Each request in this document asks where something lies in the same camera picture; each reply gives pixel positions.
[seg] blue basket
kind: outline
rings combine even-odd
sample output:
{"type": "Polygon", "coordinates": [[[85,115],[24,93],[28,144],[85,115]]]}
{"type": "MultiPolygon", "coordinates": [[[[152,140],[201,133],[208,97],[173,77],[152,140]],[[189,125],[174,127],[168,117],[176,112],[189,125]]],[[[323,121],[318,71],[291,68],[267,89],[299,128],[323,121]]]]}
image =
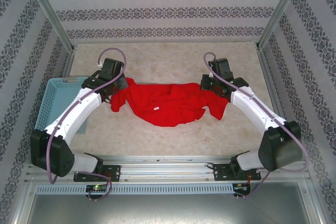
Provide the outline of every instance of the blue basket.
{"type": "MultiPolygon", "coordinates": [[[[40,111],[38,112],[35,128],[44,130],[50,125],[69,104],[75,99],[81,85],[87,77],[69,77],[50,79],[43,96],[40,111]]],[[[86,121],[78,129],[77,133],[83,134],[86,129],[86,121]]]]}

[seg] enclosure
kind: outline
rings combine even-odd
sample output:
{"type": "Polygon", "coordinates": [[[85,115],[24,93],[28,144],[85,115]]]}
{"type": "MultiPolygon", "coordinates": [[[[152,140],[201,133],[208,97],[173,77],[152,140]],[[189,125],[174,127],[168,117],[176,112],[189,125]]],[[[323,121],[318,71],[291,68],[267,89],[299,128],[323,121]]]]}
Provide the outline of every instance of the enclosure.
{"type": "Polygon", "coordinates": [[[336,0],[0,0],[0,223],[335,223],[335,15],[336,0]],[[299,124],[308,170],[276,170],[235,200],[234,182],[215,181],[206,165],[259,148],[240,109],[159,127],[127,103],[119,112],[104,103],[71,148],[121,166],[111,195],[88,202],[73,173],[50,185],[29,142],[47,83],[80,83],[109,47],[139,84],[200,83],[204,53],[227,58],[265,105],[299,124]]]}

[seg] red garment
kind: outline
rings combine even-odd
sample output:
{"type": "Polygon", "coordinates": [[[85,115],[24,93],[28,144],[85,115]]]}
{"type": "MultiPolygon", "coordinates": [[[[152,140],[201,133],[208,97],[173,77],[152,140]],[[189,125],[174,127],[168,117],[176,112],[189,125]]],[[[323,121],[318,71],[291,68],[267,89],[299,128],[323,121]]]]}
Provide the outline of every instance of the red garment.
{"type": "Polygon", "coordinates": [[[126,78],[128,88],[111,98],[111,110],[119,112],[127,100],[134,114],[157,126],[174,127],[199,120],[208,106],[210,114],[222,119],[228,101],[214,92],[200,90],[197,83],[136,84],[126,78]]]}

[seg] beige tabletop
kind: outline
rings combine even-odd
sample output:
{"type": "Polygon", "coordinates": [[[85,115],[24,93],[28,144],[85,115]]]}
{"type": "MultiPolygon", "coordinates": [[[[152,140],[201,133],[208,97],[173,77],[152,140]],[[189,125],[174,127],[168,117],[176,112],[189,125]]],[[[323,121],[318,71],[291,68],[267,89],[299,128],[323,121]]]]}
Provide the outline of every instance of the beige tabletop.
{"type": "MultiPolygon", "coordinates": [[[[108,47],[124,51],[128,61],[125,75],[137,83],[200,83],[202,74],[208,73],[203,54],[212,51],[217,58],[227,58],[234,76],[243,77],[271,108],[252,42],[79,44],[70,76],[88,76],[98,70],[97,57],[108,47]]],[[[115,51],[108,51],[105,57],[122,60],[115,51]]],[[[127,103],[118,113],[104,103],[91,113],[85,134],[76,134],[71,147],[95,155],[213,156],[256,150],[260,141],[251,121],[231,103],[221,121],[207,110],[200,120],[176,127],[154,126],[135,116],[127,103]]]]}

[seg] patterned wallpaper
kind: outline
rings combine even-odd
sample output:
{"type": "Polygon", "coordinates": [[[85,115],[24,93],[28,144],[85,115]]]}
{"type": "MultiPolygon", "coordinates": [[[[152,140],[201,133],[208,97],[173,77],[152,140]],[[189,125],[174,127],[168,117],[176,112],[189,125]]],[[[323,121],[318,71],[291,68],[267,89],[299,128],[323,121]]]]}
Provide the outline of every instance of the patterned wallpaper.
{"type": "Polygon", "coordinates": [[[23,183],[29,136],[67,52],[37,0],[0,0],[0,223],[23,183]]]}
{"type": "Polygon", "coordinates": [[[291,0],[266,60],[282,110],[297,120],[327,223],[336,223],[336,0],[291,0]]]}
{"type": "Polygon", "coordinates": [[[74,44],[257,41],[279,0],[50,0],[74,44]]]}

